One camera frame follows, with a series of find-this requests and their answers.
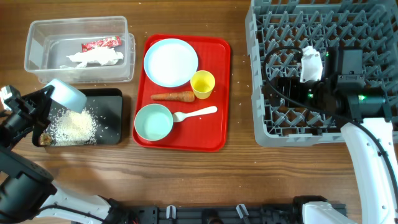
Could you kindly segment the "brown walnut food scrap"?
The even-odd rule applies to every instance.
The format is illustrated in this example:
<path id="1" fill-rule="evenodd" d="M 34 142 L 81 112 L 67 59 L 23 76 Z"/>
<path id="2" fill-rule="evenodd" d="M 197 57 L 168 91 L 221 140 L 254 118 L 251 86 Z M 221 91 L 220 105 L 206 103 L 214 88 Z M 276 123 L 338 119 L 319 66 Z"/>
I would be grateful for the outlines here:
<path id="1" fill-rule="evenodd" d="M 47 133 L 42 133 L 39 136 L 39 145 L 40 146 L 50 146 L 53 143 L 53 139 L 51 135 Z"/>

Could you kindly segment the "white rice grains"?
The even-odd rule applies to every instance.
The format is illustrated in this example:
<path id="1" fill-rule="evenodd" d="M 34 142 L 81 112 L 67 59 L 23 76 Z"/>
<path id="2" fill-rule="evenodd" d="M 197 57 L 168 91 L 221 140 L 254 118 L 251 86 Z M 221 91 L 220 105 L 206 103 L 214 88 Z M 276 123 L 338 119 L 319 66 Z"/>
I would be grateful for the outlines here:
<path id="1" fill-rule="evenodd" d="M 101 129 L 100 118 L 87 108 L 81 113 L 58 109 L 50 113 L 51 123 L 44 134 L 50 137 L 51 146 L 94 145 L 96 133 Z"/>

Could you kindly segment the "light blue bowl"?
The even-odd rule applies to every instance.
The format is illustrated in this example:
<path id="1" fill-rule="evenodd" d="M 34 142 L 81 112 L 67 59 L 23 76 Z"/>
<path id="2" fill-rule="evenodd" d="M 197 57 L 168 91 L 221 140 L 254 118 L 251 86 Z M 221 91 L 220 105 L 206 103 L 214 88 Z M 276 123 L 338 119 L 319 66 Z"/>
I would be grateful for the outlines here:
<path id="1" fill-rule="evenodd" d="M 71 86 L 59 79 L 53 79 L 51 82 L 46 84 L 45 87 L 49 86 L 54 87 L 54 90 L 50 95 L 53 101 L 56 101 L 58 104 L 76 113 L 81 113 L 84 110 L 87 97 L 74 86 Z"/>

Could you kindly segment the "white tissue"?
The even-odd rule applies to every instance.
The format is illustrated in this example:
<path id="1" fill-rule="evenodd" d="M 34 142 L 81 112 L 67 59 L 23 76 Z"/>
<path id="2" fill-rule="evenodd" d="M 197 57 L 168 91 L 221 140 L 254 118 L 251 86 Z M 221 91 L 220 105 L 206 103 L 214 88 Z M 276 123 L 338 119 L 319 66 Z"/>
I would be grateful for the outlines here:
<path id="1" fill-rule="evenodd" d="M 60 65 L 60 69 L 65 68 L 85 68 L 89 63 L 100 64 L 101 66 L 116 65 L 119 60 L 124 58 L 122 52 L 115 51 L 114 48 L 97 47 L 86 52 L 78 52 L 67 56 L 70 61 L 78 62 L 76 67 Z"/>

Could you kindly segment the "yellow plastic cup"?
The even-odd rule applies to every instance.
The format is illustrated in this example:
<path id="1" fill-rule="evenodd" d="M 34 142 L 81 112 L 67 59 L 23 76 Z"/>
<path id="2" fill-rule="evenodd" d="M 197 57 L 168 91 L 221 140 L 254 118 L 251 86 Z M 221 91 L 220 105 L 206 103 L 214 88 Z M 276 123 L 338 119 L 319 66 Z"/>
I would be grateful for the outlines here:
<path id="1" fill-rule="evenodd" d="M 215 78 L 212 73 L 206 70 L 199 70 L 192 76 L 190 85 L 195 96 L 204 100 L 211 95 L 215 87 Z"/>

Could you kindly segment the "red snack wrapper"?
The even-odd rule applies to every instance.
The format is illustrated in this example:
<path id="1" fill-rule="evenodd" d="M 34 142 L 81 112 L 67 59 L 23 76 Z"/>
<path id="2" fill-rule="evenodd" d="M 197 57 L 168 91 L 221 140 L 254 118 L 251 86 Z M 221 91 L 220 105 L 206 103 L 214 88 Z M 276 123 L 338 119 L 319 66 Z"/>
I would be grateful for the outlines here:
<path id="1" fill-rule="evenodd" d="M 107 37 L 105 39 L 96 40 L 93 42 L 85 43 L 81 45 L 82 52 L 87 52 L 98 47 L 113 48 L 122 44 L 121 38 L 117 35 L 112 37 Z"/>

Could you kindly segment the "orange carrot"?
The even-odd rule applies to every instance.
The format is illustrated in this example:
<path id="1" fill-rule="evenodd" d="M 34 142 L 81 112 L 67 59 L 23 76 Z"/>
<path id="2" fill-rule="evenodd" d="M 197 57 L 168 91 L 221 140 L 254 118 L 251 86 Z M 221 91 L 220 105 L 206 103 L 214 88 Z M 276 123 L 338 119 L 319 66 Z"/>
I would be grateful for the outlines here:
<path id="1" fill-rule="evenodd" d="M 150 98 L 155 101 L 181 101 L 192 103 L 195 101 L 195 94 L 192 91 L 181 91 L 175 93 L 159 93 L 151 95 Z"/>

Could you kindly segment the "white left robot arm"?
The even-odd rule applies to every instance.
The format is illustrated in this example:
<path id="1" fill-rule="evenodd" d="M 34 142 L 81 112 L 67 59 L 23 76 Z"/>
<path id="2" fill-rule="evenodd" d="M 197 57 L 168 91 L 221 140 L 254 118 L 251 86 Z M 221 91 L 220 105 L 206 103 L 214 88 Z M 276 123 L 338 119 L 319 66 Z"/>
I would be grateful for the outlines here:
<path id="1" fill-rule="evenodd" d="M 73 86 L 53 80 L 43 89 L 22 96 L 11 85 L 1 89 L 1 223 L 21 223 L 36 217 L 57 217 L 75 223 L 129 223 L 130 211 L 101 196 L 82 196 L 62 189 L 44 168 L 13 152 L 35 128 L 46 128 L 52 102 L 82 112 L 86 96 Z"/>

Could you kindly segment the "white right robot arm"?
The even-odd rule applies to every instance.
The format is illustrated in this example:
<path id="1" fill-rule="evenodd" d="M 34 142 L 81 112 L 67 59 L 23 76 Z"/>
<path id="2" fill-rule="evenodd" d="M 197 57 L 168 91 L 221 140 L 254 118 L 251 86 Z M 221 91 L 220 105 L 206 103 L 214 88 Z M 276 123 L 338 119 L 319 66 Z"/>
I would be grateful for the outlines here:
<path id="1" fill-rule="evenodd" d="M 267 75 L 271 57 L 283 50 L 294 51 L 301 64 L 295 87 L 284 87 Z M 353 163 L 363 223 L 397 223 L 391 106 L 382 88 L 366 87 L 362 49 L 329 47 L 321 57 L 312 46 L 278 47 L 266 54 L 262 77 L 272 90 L 269 98 L 283 98 L 337 122 Z"/>

